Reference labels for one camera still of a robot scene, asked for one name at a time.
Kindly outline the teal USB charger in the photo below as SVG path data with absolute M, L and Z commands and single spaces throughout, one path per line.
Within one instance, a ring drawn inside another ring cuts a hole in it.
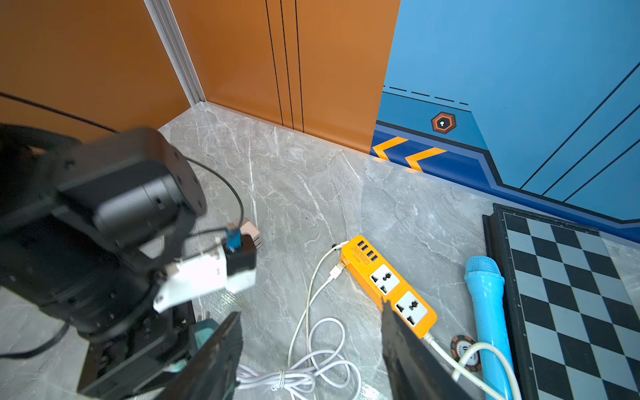
M 218 329 L 219 323 L 208 318 L 197 321 L 189 328 L 190 348 L 189 355 L 194 357 L 196 353 L 205 345 L 205 343 L 213 336 Z

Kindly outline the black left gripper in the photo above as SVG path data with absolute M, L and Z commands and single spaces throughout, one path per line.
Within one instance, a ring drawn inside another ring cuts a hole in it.
M 197 321 L 190 302 L 152 313 L 129 332 L 92 343 L 77 393 L 88 398 L 127 399 L 167 386 L 190 362 L 189 328 Z

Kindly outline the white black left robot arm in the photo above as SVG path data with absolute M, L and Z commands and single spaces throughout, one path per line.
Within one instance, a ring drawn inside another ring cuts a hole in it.
M 81 395 L 127 399 L 233 394 L 242 336 L 233 313 L 204 348 L 191 294 L 168 265 L 207 211 L 197 162 L 152 128 L 96 143 L 39 128 L 1 126 L 1 284 L 88 341 Z

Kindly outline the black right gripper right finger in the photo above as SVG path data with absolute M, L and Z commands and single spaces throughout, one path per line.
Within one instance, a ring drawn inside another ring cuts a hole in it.
M 469 399 L 390 302 L 382 311 L 383 359 L 394 399 Z

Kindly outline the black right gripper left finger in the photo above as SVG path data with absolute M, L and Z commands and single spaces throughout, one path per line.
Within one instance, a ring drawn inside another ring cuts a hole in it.
M 241 313 L 226 317 L 183 371 L 158 396 L 167 400 L 232 399 L 243 351 Z

